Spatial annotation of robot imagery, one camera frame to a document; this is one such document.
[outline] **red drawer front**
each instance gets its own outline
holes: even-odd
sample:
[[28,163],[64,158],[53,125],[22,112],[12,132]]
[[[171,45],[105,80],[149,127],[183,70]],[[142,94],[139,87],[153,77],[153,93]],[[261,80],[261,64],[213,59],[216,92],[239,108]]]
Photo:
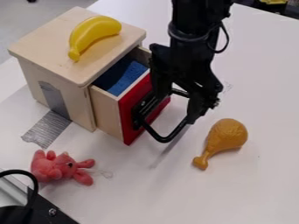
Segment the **red drawer front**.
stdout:
[[[139,130],[133,129],[131,109],[152,89],[150,82],[150,74],[146,75],[137,85],[127,92],[121,100],[119,100],[119,109],[122,122],[123,142],[131,145],[139,135],[142,134],[144,128]],[[161,111],[170,102],[170,97],[166,98],[147,118],[148,123],[152,123]]]

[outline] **toy chicken leg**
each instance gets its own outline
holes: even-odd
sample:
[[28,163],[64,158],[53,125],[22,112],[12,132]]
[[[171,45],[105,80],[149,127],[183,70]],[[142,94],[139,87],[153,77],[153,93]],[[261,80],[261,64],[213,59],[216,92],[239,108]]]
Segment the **toy chicken leg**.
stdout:
[[208,166],[208,159],[220,151],[240,148],[248,138],[247,129],[234,119],[222,119],[216,122],[207,137],[205,152],[193,159],[193,165],[201,170]]

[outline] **plush toy ear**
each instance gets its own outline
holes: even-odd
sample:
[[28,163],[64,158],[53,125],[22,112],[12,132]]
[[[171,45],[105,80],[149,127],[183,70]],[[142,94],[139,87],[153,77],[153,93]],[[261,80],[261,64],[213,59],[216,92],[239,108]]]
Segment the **plush toy ear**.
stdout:
[[94,164],[94,159],[88,159],[83,162],[77,163],[79,168],[92,168]]
[[77,180],[77,182],[79,182],[85,186],[91,186],[94,183],[94,180],[92,179],[92,177],[90,177],[88,175],[88,173],[86,173],[85,171],[82,171],[82,170],[77,170],[74,173],[73,178],[75,180]]
[[45,158],[45,152],[42,150],[37,150],[34,153],[33,160],[42,159],[42,158]]
[[49,150],[48,153],[46,153],[46,158],[49,160],[54,160],[56,158],[55,151]]

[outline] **metal bolt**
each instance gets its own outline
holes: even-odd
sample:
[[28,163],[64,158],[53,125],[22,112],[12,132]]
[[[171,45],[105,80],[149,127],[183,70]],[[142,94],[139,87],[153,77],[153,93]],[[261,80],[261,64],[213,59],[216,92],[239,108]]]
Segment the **metal bolt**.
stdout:
[[57,210],[56,210],[55,208],[51,208],[51,209],[49,210],[49,215],[50,215],[51,217],[54,217],[54,216],[56,215],[56,213],[57,213]]

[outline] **yellow banana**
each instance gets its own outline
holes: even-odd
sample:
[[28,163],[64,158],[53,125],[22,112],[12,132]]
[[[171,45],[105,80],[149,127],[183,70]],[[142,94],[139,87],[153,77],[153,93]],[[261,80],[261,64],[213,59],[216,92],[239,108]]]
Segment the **yellow banana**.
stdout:
[[72,31],[69,43],[68,56],[79,61],[80,54],[84,52],[97,39],[118,34],[122,24],[111,17],[91,17],[78,24]]

